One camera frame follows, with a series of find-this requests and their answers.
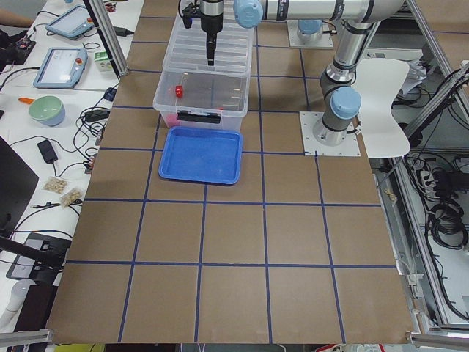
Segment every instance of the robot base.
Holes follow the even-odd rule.
[[[312,34],[311,39],[308,42],[302,41],[298,37],[298,20],[287,21],[288,27],[288,38],[290,41],[291,48],[303,48],[303,49],[334,49],[334,44],[332,43],[332,37],[330,34]],[[328,31],[329,25],[326,23],[322,24],[322,31]]]
[[[305,155],[326,156],[360,156],[357,136],[354,133],[346,134],[344,141],[336,146],[328,146],[319,142],[313,133],[316,122],[322,119],[323,112],[300,112],[301,132],[303,134],[303,147]]]

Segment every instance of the container handle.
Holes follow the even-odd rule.
[[[189,111],[178,111],[177,120],[218,124],[221,121],[221,115],[220,114],[198,115],[198,114],[191,114]]]

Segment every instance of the clear plastic container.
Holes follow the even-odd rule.
[[[248,111],[254,31],[236,23],[233,1],[225,0],[214,66],[207,64],[205,40],[200,20],[186,29],[176,17],[153,107],[168,127],[239,131]]]

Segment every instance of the bowl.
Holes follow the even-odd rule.
[[[55,126],[65,118],[63,102],[53,95],[36,99],[29,107],[32,119],[47,126]]]

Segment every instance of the blue joint cap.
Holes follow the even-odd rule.
[[[360,106],[360,94],[352,87],[340,87],[332,93],[330,108],[339,119],[351,120],[360,111]]]
[[[233,10],[237,24],[243,28],[258,26],[264,17],[264,10],[259,0],[234,0]]]
[[[298,20],[298,28],[303,34],[315,34],[321,27],[322,20]]]

